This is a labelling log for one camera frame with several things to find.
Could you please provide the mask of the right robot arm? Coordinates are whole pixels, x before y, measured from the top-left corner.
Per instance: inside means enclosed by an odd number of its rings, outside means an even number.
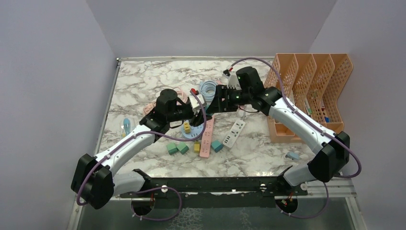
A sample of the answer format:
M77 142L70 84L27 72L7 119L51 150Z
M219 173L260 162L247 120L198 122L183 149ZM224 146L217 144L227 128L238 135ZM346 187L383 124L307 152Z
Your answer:
M255 110L282 123L315 154L307 164L291 167L282 173L276 182L280 194L288 195L295 186L304 182L319 180L326 183L338 175L350 159L350 137L347 133L336 133L319 124L283 98L277 88L265 88L255 68L241 68L236 71L236 77L241 88L237 90L218 85L206 110L208 113L233 112L240 105L250 104Z

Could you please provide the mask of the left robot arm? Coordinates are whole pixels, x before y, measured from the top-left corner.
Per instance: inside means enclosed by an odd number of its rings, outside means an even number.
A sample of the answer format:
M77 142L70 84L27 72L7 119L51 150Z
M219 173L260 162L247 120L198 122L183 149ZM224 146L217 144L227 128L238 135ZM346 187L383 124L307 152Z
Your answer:
M155 107L123 139L102 153L79 158L71 183L77 205L100 209L107 204L114 196L113 178L119 169L160 137L170 138L166 132L172 122L188 120L192 126L206 124L204 107L205 100L200 94L192 92L189 102L184 103L173 89L162 90Z

